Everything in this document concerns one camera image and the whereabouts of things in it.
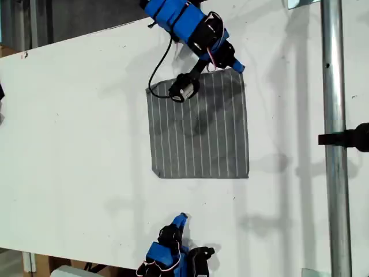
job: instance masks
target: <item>black clamp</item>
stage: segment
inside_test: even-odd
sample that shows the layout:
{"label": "black clamp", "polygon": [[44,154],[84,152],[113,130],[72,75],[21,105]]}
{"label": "black clamp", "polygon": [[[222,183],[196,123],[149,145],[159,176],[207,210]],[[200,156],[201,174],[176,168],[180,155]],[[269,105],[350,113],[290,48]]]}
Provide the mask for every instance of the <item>black clamp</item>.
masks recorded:
{"label": "black clamp", "polygon": [[178,75],[169,89],[169,97],[175,102],[182,103],[186,99],[195,96],[200,89],[200,82],[198,79],[208,63],[208,61],[199,59],[190,73]]}
{"label": "black clamp", "polygon": [[159,244],[175,250],[178,248],[178,243],[182,244],[182,233],[183,230],[177,228],[175,224],[170,224],[160,230],[157,241]]}
{"label": "black clamp", "polygon": [[345,148],[356,147],[360,152],[369,152],[369,123],[362,123],[355,130],[333,134],[320,134],[319,145],[335,145]]}
{"label": "black clamp", "polygon": [[192,249],[187,257],[187,276],[209,277],[208,260],[214,253],[214,248],[199,247]]}
{"label": "black clamp", "polygon": [[213,12],[205,16],[197,25],[187,45],[199,57],[207,53],[207,48],[212,48],[221,39],[224,26],[221,18],[211,18]]}
{"label": "black clamp", "polygon": [[141,264],[140,267],[137,269],[136,272],[137,276],[144,276],[144,277],[160,277],[161,271],[157,266],[153,266],[151,264]]}
{"label": "black clamp", "polygon": [[233,67],[236,61],[235,52],[233,45],[226,40],[214,54],[217,67],[223,69],[227,66]]}

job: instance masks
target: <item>white table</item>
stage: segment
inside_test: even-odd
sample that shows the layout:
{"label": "white table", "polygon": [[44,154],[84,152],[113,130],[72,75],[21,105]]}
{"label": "white table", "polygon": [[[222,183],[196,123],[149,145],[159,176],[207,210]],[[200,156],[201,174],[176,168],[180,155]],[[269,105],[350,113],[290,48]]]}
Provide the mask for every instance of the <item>white table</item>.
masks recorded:
{"label": "white table", "polygon": [[[169,36],[147,18],[0,59],[0,247],[136,268],[180,212],[212,276],[330,271],[320,6],[211,0],[246,65],[250,178],[157,178],[144,90]],[[347,125],[369,119],[369,3],[344,1]],[[187,72],[172,47],[155,81]],[[350,149],[354,276],[369,274],[369,156]]]}

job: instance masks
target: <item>metal pole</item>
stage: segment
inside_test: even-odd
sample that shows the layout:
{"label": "metal pole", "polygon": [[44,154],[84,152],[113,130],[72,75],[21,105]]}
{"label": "metal pole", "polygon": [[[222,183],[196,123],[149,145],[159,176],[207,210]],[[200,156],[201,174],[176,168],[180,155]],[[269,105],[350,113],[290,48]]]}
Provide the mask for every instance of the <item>metal pole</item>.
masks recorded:
{"label": "metal pole", "polygon": [[[321,0],[325,133],[346,129],[341,0]],[[351,277],[347,151],[326,146],[332,277]]]}
{"label": "metal pole", "polygon": [[54,42],[52,28],[52,1],[29,0],[31,17],[32,48]]}

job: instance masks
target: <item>gray cloth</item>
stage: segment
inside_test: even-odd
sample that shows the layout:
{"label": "gray cloth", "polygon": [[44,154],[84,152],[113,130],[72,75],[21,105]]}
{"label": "gray cloth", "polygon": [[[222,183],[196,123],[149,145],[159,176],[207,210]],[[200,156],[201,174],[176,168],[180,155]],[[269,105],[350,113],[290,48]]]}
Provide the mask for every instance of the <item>gray cloth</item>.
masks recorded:
{"label": "gray cloth", "polygon": [[[158,83],[166,95],[175,81]],[[202,74],[184,103],[148,92],[152,170],[160,178],[247,178],[248,135],[242,74]]]}

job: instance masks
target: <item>black cable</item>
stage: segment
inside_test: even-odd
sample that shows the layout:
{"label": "black cable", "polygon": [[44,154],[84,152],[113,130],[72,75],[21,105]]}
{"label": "black cable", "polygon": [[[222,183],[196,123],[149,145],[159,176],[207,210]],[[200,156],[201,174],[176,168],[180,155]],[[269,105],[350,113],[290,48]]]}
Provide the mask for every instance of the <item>black cable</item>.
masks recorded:
{"label": "black cable", "polygon": [[151,88],[151,81],[152,81],[152,78],[154,78],[154,75],[155,75],[155,73],[157,72],[158,68],[160,67],[160,65],[163,63],[164,59],[165,59],[165,58],[166,58],[166,56],[168,55],[168,52],[169,52],[169,50],[170,50],[170,48],[171,48],[171,46],[172,46],[172,42],[173,42],[173,38],[172,38],[172,36],[171,36],[171,40],[169,41],[169,45],[168,45],[167,50],[165,51],[165,53],[164,53],[163,57],[161,58],[160,62],[159,62],[159,63],[157,64],[157,66],[155,67],[155,69],[154,69],[154,71],[153,71],[153,73],[152,73],[152,75],[151,75],[151,77],[150,77],[150,79],[149,79],[149,90],[150,90],[151,94],[152,94],[153,96],[157,97],[157,98],[160,98],[160,99],[166,99],[166,98],[169,98],[169,96],[168,96],[168,95],[161,96],[161,95],[158,95],[158,94],[154,93],[154,92],[152,91],[152,88]]}

